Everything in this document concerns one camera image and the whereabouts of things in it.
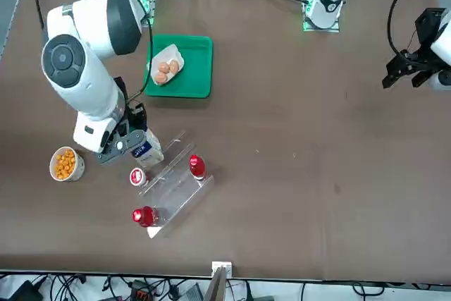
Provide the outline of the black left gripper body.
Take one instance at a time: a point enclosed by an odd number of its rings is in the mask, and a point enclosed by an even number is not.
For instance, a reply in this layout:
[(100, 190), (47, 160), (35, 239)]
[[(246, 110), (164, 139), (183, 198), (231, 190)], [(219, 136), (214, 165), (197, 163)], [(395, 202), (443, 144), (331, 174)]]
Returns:
[(416, 33), (419, 40), (419, 51), (425, 53), (437, 37), (445, 8), (426, 8), (415, 20)]

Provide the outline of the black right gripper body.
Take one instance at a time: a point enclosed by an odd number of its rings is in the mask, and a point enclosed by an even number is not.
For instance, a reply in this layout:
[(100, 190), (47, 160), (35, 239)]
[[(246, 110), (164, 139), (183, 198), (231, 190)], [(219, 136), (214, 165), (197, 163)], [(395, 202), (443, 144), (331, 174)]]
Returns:
[(108, 146), (116, 146), (117, 144), (122, 146), (128, 146), (129, 137), (128, 134), (130, 132), (128, 116), (130, 113), (130, 107), (128, 105), (125, 106), (123, 117), (120, 119), (116, 127), (112, 130), (108, 140)]

